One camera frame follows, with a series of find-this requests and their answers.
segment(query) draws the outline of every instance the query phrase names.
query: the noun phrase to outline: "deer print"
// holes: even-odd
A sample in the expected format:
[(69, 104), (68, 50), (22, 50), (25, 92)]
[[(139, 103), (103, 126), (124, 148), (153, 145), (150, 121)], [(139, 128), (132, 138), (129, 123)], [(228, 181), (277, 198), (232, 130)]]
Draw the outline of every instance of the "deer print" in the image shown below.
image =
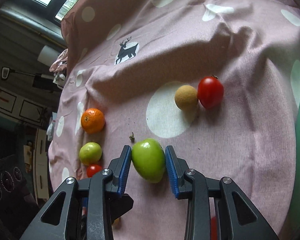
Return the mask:
[(137, 46), (138, 44), (136, 44), (135, 46), (131, 47), (131, 48), (128, 48), (128, 49), (125, 49), (125, 47), (127, 46), (127, 43), (131, 40), (132, 37), (130, 38), (127, 38), (127, 41), (125, 43), (124, 40), (120, 43), (120, 50), (119, 50), (119, 53), (118, 53), (118, 59), (115, 61), (116, 64), (118, 64), (118, 60), (119, 63), (121, 62), (121, 60), (125, 57), (125, 56), (128, 56), (129, 58), (136, 55), (136, 49), (137, 49)]

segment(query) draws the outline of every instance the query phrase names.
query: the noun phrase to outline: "cloth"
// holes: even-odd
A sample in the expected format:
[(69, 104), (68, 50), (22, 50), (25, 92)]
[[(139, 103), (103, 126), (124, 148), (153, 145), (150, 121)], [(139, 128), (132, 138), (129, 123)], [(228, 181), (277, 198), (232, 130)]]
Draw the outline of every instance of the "cloth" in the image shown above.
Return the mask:
[(68, 49), (65, 49), (58, 56), (57, 60), (51, 65), (50, 72), (61, 72), (67, 68)]
[[(68, 79), (49, 148), (54, 189), (86, 177), (85, 143), (101, 145), (107, 167), (133, 145), (133, 132), (136, 141), (173, 145), (206, 177), (231, 177), (279, 233), (294, 184), (300, 93), (293, 0), (79, 0), (61, 25)], [(222, 104), (183, 115), (175, 91), (208, 75), (224, 85)], [(106, 118), (92, 135), (80, 124), (90, 107)], [(131, 165), (126, 192), (134, 207), (114, 239), (183, 239), (187, 202), (174, 198), (167, 176), (149, 184)]]
[(66, 84), (66, 69), (54, 73), (53, 83), (57, 84), (58, 88), (63, 90)]
[(56, 118), (57, 118), (57, 113), (52, 112), (52, 117), (50, 117), (50, 122), (49, 122), (49, 126), (48, 126), (48, 129), (47, 129), (48, 141), (52, 141), (52, 139), (53, 139), (54, 127), (55, 127), (55, 124), (56, 124)]

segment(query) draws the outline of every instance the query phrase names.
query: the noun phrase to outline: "window frame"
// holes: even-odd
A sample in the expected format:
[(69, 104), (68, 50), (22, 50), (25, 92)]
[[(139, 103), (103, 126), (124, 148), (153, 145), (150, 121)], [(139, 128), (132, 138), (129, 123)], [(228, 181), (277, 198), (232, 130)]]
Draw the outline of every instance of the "window frame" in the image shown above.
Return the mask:
[(44, 18), (53, 24), (61, 27), (61, 21), (56, 18), (61, 7), (67, 0), (51, 0), (48, 5), (38, 0), (10, 0), (18, 6), (30, 11), (31, 13)]

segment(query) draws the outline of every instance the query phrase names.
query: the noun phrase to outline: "cabinet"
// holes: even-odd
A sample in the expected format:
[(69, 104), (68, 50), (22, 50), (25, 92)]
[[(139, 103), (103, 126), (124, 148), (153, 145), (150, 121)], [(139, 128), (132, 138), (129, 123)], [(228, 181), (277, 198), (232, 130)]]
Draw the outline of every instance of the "cabinet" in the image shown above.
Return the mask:
[(47, 131), (37, 129), (34, 156), (33, 156), (33, 177), (34, 177), (34, 194), (36, 201), (38, 198), (48, 199), (48, 156), (46, 149)]

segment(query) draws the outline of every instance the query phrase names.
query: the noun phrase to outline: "green tomato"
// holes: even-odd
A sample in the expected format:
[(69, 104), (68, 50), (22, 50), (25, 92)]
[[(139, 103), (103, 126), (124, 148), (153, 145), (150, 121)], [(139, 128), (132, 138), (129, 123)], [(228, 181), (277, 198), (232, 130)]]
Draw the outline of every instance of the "green tomato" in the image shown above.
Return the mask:
[(161, 145), (152, 138), (137, 142), (132, 147), (132, 163), (145, 180), (158, 183), (166, 170), (166, 159)]
[(86, 143), (79, 152), (79, 159), (84, 165), (96, 164), (102, 155), (100, 145), (95, 142)]

